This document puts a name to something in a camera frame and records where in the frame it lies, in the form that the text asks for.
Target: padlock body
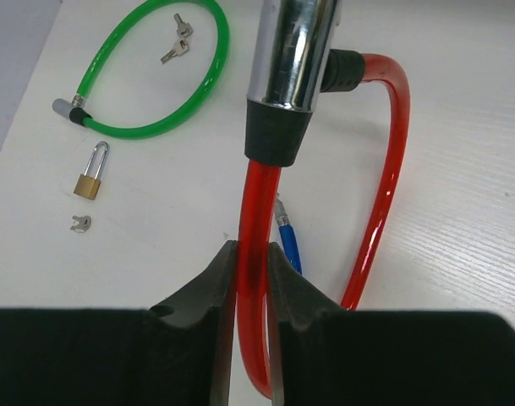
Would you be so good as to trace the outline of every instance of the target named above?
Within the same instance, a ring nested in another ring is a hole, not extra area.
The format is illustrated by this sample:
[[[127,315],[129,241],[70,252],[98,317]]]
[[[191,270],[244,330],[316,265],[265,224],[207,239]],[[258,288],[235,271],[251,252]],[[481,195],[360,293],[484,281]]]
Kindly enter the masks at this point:
[[[90,176],[80,175],[79,181],[74,187],[73,193],[85,199],[95,200],[97,191],[101,185],[101,180],[94,179]]]

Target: green cable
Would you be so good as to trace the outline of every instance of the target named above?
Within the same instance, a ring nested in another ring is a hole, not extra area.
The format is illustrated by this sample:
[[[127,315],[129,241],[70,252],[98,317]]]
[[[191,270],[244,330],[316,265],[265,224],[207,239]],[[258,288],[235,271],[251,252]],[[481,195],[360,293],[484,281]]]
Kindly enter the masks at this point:
[[[216,54],[212,60],[210,69],[208,70],[205,78],[200,83],[199,87],[193,95],[171,115],[164,119],[143,127],[135,127],[131,129],[122,129],[111,127],[92,118],[85,118],[83,125],[95,131],[110,135],[114,138],[124,140],[141,140],[144,138],[155,137],[159,134],[166,133],[190,118],[200,107],[205,99],[211,94],[211,91],[216,86],[217,81],[225,67],[227,55],[229,50],[230,33],[227,17],[223,13],[222,8],[215,0],[147,0],[135,10],[131,12],[119,25],[114,29],[111,35],[107,38],[101,49],[98,51],[90,67],[85,73],[84,78],[80,82],[77,95],[84,98],[88,97],[93,85],[96,82],[97,76],[101,72],[105,62],[110,57],[112,51],[122,40],[122,38],[131,30],[139,21],[141,21],[148,14],[156,11],[157,9],[175,3],[193,3],[206,8],[212,13],[216,20],[217,27],[217,45]]]

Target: red cable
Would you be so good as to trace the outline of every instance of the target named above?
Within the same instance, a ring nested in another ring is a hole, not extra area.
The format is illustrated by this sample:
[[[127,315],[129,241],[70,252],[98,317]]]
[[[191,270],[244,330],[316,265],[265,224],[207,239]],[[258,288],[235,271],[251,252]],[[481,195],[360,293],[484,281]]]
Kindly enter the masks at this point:
[[[363,82],[380,81],[391,99],[391,134],[381,183],[360,245],[342,306],[354,310],[375,257],[391,208],[408,136],[409,85],[402,67],[381,55],[364,55]],[[249,162],[238,236],[238,338],[244,366],[255,388],[271,398],[270,361],[266,349],[266,261],[271,218],[281,168]]]

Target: padlock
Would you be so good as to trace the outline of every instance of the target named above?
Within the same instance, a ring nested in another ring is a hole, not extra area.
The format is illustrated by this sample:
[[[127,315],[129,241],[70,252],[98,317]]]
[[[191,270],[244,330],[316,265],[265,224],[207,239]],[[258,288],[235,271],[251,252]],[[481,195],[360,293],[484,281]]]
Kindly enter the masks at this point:
[[[90,176],[91,167],[96,161],[97,152],[101,147],[104,148],[103,155],[101,155],[101,160],[99,161],[99,166],[97,167],[96,176],[92,178]],[[108,143],[106,143],[105,141],[102,141],[96,145],[96,148],[94,148],[93,152],[91,153],[90,160],[88,161],[88,165],[86,166],[86,170],[83,174],[80,175],[79,180],[77,181],[77,184],[74,187],[73,193],[89,200],[96,199],[97,192],[99,191],[99,187],[101,186],[101,175],[103,173],[105,161],[108,157],[108,152],[109,146]]]

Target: key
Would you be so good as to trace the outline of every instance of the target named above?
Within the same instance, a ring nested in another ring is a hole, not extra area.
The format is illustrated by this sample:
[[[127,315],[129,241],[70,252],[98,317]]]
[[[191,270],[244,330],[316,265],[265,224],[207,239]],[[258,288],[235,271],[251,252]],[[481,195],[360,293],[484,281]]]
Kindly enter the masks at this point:
[[[180,17],[180,14],[176,13],[174,15],[174,19],[176,21],[176,24],[178,25],[178,29],[176,30],[176,32],[180,38],[185,39],[193,34],[193,27],[188,23],[184,22],[182,20],[182,17]]]
[[[189,43],[185,39],[179,39],[174,42],[173,49],[162,58],[162,63],[165,64],[175,57],[181,57],[189,51]]]

